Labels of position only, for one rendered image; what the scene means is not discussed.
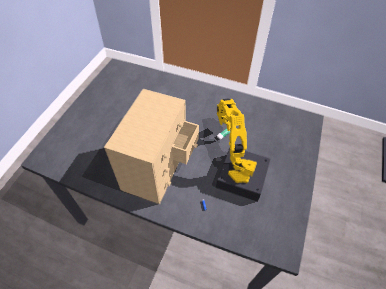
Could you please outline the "white eraser with green sleeve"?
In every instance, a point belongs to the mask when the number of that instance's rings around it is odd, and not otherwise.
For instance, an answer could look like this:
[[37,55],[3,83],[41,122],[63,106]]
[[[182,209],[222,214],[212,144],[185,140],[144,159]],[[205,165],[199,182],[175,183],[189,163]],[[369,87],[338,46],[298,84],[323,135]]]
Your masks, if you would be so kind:
[[225,129],[223,132],[221,132],[220,134],[217,135],[217,137],[221,140],[222,138],[224,138],[226,135],[228,135],[230,133],[230,131],[227,131],[227,129]]

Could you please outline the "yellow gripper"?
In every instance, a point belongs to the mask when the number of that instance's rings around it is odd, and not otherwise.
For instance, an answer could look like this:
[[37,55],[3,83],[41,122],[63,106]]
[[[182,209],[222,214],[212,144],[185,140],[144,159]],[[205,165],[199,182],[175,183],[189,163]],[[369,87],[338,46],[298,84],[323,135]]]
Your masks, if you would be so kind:
[[[230,131],[230,129],[231,129],[231,125],[230,125],[230,122],[229,121],[227,121],[227,119],[225,118],[225,114],[223,114],[223,115],[218,115],[218,113],[217,113],[217,116],[219,116],[218,118],[219,118],[219,122],[220,122],[220,125],[222,125],[223,124],[223,122],[227,125],[227,131]],[[223,119],[222,119],[223,118]]]

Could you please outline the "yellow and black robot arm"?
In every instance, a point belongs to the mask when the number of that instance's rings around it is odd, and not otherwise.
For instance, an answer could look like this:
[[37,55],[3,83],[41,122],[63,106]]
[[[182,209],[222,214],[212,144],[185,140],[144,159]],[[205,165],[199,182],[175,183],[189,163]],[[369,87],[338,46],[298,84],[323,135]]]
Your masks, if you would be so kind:
[[[235,170],[229,171],[228,175],[236,183],[241,183],[241,182],[248,183],[249,177],[251,175],[251,172],[253,172],[256,162],[253,162],[250,160],[247,161],[245,159],[242,159],[243,161],[241,161],[241,158],[240,158],[244,156],[244,152],[245,152],[244,150],[247,149],[246,130],[244,126],[244,115],[242,115],[241,112],[236,108],[233,99],[220,100],[220,103],[217,105],[217,113],[218,115],[225,114],[225,118],[227,119],[227,121],[230,122],[230,125],[231,125],[231,130],[229,135],[230,160]],[[239,125],[239,128],[236,129],[236,125]],[[242,144],[234,145],[237,136],[240,137]],[[248,164],[249,164],[249,167],[247,166]],[[236,170],[240,170],[240,171],[236,171]]]

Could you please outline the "wooden chest of drawers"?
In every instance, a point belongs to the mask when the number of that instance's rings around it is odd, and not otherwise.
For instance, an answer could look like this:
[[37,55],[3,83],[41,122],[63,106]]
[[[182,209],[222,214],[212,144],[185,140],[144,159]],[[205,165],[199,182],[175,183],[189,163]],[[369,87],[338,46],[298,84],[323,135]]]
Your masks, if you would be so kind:
[[160,204],[153,162],[183,105],[142,90],[104,147],[121,191]]

